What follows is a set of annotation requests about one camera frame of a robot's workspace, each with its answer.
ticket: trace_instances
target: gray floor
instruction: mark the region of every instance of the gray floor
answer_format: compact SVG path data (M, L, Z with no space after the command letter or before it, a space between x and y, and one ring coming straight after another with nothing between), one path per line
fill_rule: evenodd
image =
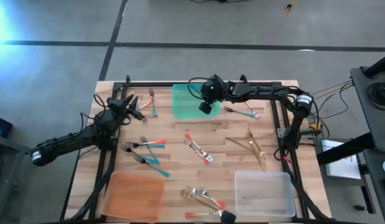
M385 0L297 1L287 20L287 0L235 4L187 0L131 0L117 41L210 44L385 47ZM121 0L0 1L1 40L109 41ZM88 112L107 47L0 45L0 117L12 122L11 139L29 147L75 131ZM298 80L316 91L349 78L385 52L147 49L116 47L106 80L186 80L214 73L256 80ZM326 120L334 138L368 131L354 89L343 93L349 110ZM343 110L338 98L321 112ZM60 217L76 154L45 167L26 159L3 223L54 222ZM359 187L325 180L333 217L383 223L379 214L352 209L363 203Z

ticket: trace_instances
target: butcher block tabletop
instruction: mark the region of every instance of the butcher block tabletop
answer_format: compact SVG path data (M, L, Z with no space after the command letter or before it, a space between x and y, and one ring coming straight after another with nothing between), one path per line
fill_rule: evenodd
M298 86L296 80L283 80L281 82L282 85ZM111 97L113 84L114 82L97 82L95 93L105 100ZM220 222L219 217L215 216L193 219L184 217L185 212L213 212L213 209L199 203L197 200L188 200L180 196L180 190L186 185L205 188L211 197L226 201L226 210L236 214L234 192L235 173L240 170L262 171L262 168L257 158L252 154L252 151L235 144L226 139L226 137L247 145L245 137L247 131L250 130L261 150L267 154L265 161L266 171L282 172L281 162L275 160L273 157L274 151L278 149L278 143L270 101L248 101L253 109L260 115L259 119L227 112L223 109L224 106L241 112L251 112L244 103L232 104L230 102L222 102L221 112L214 118L177 119L172 111L172 87L154 86L152 88L155 93L155 108L158 115L153 116L152 107L148 106L141 110L147 117L146 123L132 118L129 125L121 127L115 170L165 179L157 222ZM138 104L140 106L150 100L149 87L128 87L126 95L130 94L138 96ZM277 106L278 117L280 118L280 123L283 125L281 109L278 102ZM97 114L101 110L102 107L92 101L90 116ZM289 112L288 117L292 121L293 116ZM302 128L307 128L307 126L308 124L305 121ZM202 147L202 150L208 152L214 158L214 162L205 165L198 155L191 148L187 147L184 143L184 135L186 133L191 135ZM140 142L140 136L145 136L148 141L158 139L166 140L165 149L151 148L151 150L153 150L160 161L159 167L170 173L169 178L163 177L159 172L150 169L146 164L139 164L133 159L132 153L127 153L120 149L120 144L123 142ZM92 147L87 147L82 149L80 153L91 148ZM137 148L135 151L144 156L150 156L150 153L145 147ZM110 157L110 152L107 153L105 169L107 168ZM325 215L331 217L314 147L301 145L299 149L296 150L296 153L305 191L316 206ZM70 218L75 215L92 192L99 157L100 150L95 149L79 158L74 179L72 180L65 218ZM104 190L105 188L98 198L97 217L100 216ZM302 217L300 202L295 189L293 189L293 196L297 215L298 217ZM133 205L125 205L125 209L132 206ZM285 222L290 220L290 218L285 217L236 215L236 222ZM107 217L107 222L119 223L132 221Z

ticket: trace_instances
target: teal plastic tray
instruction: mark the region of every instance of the teal plastic tray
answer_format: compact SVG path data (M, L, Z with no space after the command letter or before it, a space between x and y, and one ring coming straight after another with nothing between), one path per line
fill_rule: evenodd
M202 83L191 83L190 89L196 96L200 96ZM210 118L219 114L220 102L213 103L210 114L205 114L199 110L199 105L203 102L193 97L188 91L187 84L173 85L173 114L177 118Z

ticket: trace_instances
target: clear plastic container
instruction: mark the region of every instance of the clear plastic container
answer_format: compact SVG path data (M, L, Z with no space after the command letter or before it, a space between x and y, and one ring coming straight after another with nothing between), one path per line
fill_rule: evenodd
M290 176L284 172L236 172L235 209L238 215L294 216Z
M199 96L202 83L191 83L190 89ZM187 84L173 85L173 114L177 118L210 118L219 114L221 104L220 102L213 103L210 114L205 114L199 109L199 105L203 100L193 97L188 91Z

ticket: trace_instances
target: white paper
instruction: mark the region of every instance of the white paper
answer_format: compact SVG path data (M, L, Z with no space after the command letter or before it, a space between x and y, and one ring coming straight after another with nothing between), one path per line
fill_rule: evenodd
M332 149L333 147L340 146L343 142L322 140L323 151ZM328 176L332 177L344 177L352 179L361 179L359 166L357 163L356 155L349 156L336 162L325 165L325 170Z

